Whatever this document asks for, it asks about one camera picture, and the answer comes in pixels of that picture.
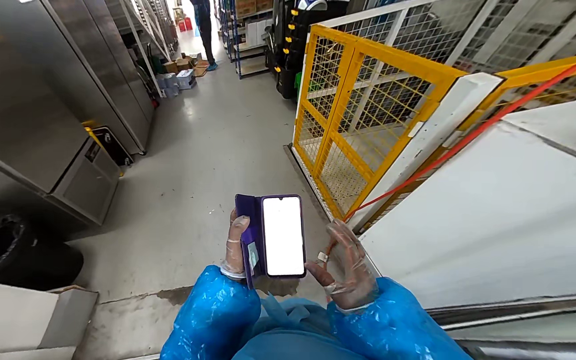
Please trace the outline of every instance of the blue plastic sleeve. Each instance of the blue plastic sleeve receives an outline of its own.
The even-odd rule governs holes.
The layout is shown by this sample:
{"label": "blue plastic sleeve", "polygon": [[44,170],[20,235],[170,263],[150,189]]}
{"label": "blue plastic sleeve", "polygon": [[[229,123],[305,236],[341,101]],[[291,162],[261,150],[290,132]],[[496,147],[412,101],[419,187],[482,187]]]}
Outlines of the blue plastic sleeve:
{"label": "blue plastic sleeve", "polygon": [[333,334],[350,350],[371,360],[471,360],[408,289],[387,277],[377,285],[379,297],[359,314],[328,304]]}
{"label": "blue plastic sleeve", "polygon": [[207,266],[181,306],[160,359],[230,359],[260,312],[255,290],[222,275],[219,266]]}

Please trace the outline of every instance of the concrete floor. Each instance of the concrete floor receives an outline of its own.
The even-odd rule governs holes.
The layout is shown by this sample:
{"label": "concrete floor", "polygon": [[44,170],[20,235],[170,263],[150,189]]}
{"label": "concrete floor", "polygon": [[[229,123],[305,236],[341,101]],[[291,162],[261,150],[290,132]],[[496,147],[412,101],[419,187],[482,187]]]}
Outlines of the concrete floor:
{"label": "concrete floor", "polygon": [[[292,141],[295,105],[270,74],[239,80],[213,31],[219,68],[161,102],[148,155],[121,178],[101,233],[69,242],[85,258],[77,283],[99,292],[75,359],[160,351],[198,274],[225,255],[236,193],[302,195],[307,257],[327,244],[319,205],[282,147]],[[185,53],[202,50],[192,31],[180,40]],[[325,304],[310,275],[268,287],[281,295],[296,287],[296,296]]]}

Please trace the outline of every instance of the black garbage bag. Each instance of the black garbage bag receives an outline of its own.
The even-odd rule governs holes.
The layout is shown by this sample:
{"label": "black garbage bag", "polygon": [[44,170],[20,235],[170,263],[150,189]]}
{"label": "black garbage bag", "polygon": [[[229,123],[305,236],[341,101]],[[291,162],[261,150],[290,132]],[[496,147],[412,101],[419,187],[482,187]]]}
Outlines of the black garbage bag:
{"label": "black garbage bag", "polygon": [[16,215],[0,218],[0,284],[34,290],[68,286],[84,264],[77,249],[41,238]]}

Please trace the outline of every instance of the smartphone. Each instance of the smartphone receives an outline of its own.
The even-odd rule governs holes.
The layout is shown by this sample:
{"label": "smartphone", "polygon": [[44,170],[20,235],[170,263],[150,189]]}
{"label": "smartphone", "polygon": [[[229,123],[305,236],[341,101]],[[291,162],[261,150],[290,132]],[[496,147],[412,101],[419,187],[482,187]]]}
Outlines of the smartphone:
{"label": "smartphone", "polygon": [[269,277],[304,277],[306,248],[299,195],[262,198],[266,274]]}

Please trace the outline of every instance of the yellow mesh fence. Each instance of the yellow mesh fence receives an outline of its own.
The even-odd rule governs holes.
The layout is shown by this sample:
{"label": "yellow mesh fence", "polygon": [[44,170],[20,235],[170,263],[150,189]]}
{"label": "yellow mesh fence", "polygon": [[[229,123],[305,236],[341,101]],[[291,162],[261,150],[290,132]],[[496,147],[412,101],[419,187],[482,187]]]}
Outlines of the yellow mesh fence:
{"label": "yellow mesh fence", "polygon": [[[441,155],[447,152],[450,147],[468,134],[469,131],[489,119],[496,111],[499,111],[509,103],[515,102],[519,98],[528,94],[535,87],[555,77],[555,75],[560,73],[562,70],[567,69],[574,63],[576,63],[576,56],[496,73],[497,76],[505,78],[506,80],[498,87],[498,89],[496,89],[496,91],[487,96],[477,109],[457,127],[451,136],[452,140],[437,148],[437,150],[430,155],[428,160],[426,160],[419,169],[425,168],[428,164],[441,157]],[[541,94],[537,95],[532,101],[526,103],[526,105],[516,111],[530,110],[574,100],[576,100],[576,74],[569,78],[565,78],[551,86],[549,89],[546,89]],[[388,214],[390,210],[401,203],[401,201],[403,201],[436,170],[437,168],[433,169],[413,184],[404,187],[390,196],[388,200],[372,215],[372,217],[370,217],[363,226],[362,231],[367,230],[375,222]]]}
{"label": "yellow mesh fence", "polygon": [[313,26],[293,146],[333,216],[370,194],[453,82],[465,73]]}

